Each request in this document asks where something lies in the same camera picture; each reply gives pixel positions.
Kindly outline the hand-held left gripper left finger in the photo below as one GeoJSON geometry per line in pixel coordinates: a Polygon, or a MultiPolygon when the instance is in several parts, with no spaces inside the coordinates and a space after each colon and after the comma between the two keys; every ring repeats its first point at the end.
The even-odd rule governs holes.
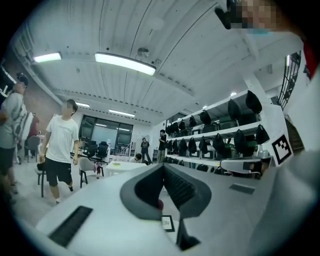
{"type": "Polygon", "coordinates": [[[143,165],[88,184],[52,208],[36,229],[57,255],[168,256],[158,198],[164,167],[143,165]]]}

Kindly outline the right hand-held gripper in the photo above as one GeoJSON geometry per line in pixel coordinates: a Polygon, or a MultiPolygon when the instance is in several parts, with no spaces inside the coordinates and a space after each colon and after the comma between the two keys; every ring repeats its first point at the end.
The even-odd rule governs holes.
{"type": "Polygon", "coordinates": [[[227,158],[220,161],[220,167],[238,178],[259,180],[268,169],[279,167],[293,157],[288,136],[284,133],[270,138],[259,145],[258,157],[227,158]]]}

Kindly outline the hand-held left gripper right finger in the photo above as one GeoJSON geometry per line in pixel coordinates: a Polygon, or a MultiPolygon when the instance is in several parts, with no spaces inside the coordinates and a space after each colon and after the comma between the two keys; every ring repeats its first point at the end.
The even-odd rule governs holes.
{"type": "Polygon", "coordinates": [[[163,165],[169,195],[178,203],[175,241],[168,251],[254,251],[266,205],[266,179],[225,176],[163,165]]]}

